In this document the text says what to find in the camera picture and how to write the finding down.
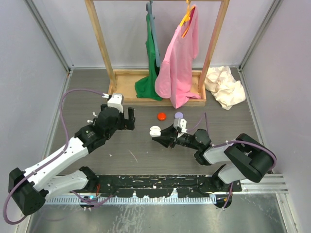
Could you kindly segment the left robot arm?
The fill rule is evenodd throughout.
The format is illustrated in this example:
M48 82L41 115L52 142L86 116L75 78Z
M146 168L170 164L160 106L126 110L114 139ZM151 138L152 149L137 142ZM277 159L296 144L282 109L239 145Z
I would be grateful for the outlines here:
M24 171L15 168L10 172L8 191L14 202L28 216L55 196L75 190L93 192L99 178L86 166L66 176L57 178L56 175L103 146L117 130L134 128L134 108L128 108L128 118L125 118L121 108L102 104L93 122L76 132L62 148Z

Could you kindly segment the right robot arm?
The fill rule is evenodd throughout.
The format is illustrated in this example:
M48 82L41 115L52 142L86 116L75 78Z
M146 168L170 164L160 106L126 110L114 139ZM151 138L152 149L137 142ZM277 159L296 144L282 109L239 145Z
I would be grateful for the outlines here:
M276 156L245 133L218 145L211 143L207 130L197 129L194 134L189 134L174 125L163 130L152 126L150 136L166 148L180 145L196 150L193 156L203 166L230 162L230 165L221 167L213 179L218 191L225 191L230 183L237 180L248 179L258 183L276 165Z

